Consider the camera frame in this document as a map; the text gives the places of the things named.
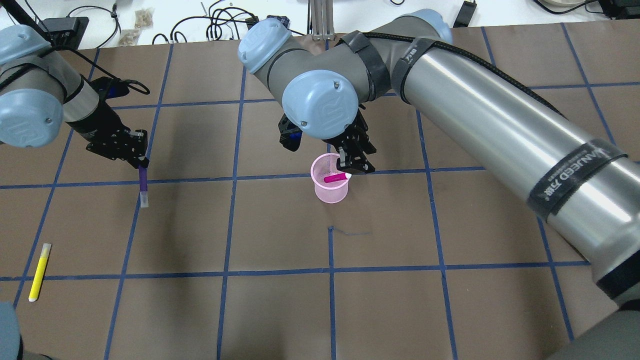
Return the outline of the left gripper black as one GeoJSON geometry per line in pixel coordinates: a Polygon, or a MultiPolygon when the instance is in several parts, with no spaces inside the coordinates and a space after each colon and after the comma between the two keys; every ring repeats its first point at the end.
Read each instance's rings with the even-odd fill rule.
{"type": "Polygon", "coordinates": [[[99,104],[86,118],[75,122],[75,132],[87,141],[86,150],[112,161],[134,163],[135,169],[148,169],[148,132],[132,130],[108,104],[99,104]]]}

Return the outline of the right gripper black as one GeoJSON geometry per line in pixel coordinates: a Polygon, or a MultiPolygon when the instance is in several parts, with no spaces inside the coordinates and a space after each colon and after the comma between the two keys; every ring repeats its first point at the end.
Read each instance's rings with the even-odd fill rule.
{"type": "Polygon", "coordinates": [[[372,155],[377,149],[370,141],[369,127],[361,112],[344,132],[327,140],[339,154],[336,168],[343,173],[371,174],[376,168],[370,163],[366,155],[372,155]]]}

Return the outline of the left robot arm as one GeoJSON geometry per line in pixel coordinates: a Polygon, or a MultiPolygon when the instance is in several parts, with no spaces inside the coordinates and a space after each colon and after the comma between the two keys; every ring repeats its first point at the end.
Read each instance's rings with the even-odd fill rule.
{"type": "Polygon", "coordinates": [[[1,30],[0,139],[16,148],[41,148],[66,124],[87,141],[86,149],[146,169],[148,133],[125,126],[107,100],[130,91],[149,94],[137,80],[105,71],[94,80],[80,74],[33,28],[1,30]]]}

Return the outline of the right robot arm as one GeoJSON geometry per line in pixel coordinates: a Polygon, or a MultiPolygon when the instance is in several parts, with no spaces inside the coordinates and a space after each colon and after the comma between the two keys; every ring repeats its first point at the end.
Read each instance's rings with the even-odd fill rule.
{"type": "Polygon", "coordinates": [[[553,360],[639,358],[639,166],[574,125],[548,101],[481,57],[455,47],[432,9],[372,32],[355,30],[311,54],[280,21],[253,25],[238,59],[282,106],[281,145],[301,135],[336,150],[333,169],[370,174],[376,152],[361,105],[394,91],[492,172],[589,263],[618,310],[553,360]]]}

